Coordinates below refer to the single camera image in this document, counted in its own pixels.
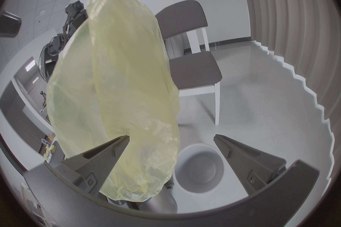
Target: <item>black baseboard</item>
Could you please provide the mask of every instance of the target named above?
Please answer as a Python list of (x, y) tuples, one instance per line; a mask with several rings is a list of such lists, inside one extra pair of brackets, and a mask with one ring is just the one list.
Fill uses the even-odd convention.
[[(210, 42), (208, 46), (209, 47), (223, 46), (223, 45), (228, 45), (230, 43), (247, 42), (247, 41), (252, 41), (251, 37), (237, 38), (237, 39), (224, 40), (224, 41), (218, 41), (218, 42)], [(200, 45), (200, 49), (205, 49), (205, 45)], [(192, 50), (191, 48), (186, 48), (183, 52), (185, 54), (192, 53)]]

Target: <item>translucent yellow bag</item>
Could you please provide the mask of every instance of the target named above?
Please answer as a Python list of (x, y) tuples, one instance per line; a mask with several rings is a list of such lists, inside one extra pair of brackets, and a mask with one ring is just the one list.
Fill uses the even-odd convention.
[(90, 0), (87, 13), (49, 80), (48, 115), (66, 157), (129, 135), (101, 193), (145, 201), (170, 179), (180, 144), (159, 25), (137, 0)]

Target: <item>floor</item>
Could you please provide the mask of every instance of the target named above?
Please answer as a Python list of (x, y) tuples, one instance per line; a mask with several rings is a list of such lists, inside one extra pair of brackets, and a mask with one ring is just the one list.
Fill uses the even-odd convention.
[[(214, 124), (214, 94), (180, 98), (177, 115), (181, 150), (194, 143), (215, 147), (216, 133), (284, 158), (287, 167), (302, 159), (320, 170), (318, 181), (288, 226), (296, 226), (316, 205), (332, 166), (332, 137), (313, 94), (293, 72), (255, 42), (212, 48), (222, 72), (220, 122)], [(247, 196), (228, 163), (224, 177), (209, 194), (186, 194), (176, 184), (172, 195), (178, 213), (197, 212), (233, 203)]]

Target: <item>white chair leg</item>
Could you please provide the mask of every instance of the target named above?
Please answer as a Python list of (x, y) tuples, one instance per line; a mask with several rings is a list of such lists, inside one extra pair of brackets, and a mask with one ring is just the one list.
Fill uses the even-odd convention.
[(215, 89), (215, 124), (219, 125), (219, 112), (220, 112), (220, 82), (214, 85)]

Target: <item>yellow plastic bag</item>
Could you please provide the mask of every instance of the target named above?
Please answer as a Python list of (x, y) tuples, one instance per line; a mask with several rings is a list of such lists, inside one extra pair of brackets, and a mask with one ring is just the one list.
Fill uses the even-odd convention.
[(145, 201), (170, 179), (180, 145), (159, 25), (137, 0), (90, 0), (87, 13), (49, 80), (48, 115), (66, 157), (129, 135), (101, 193)]

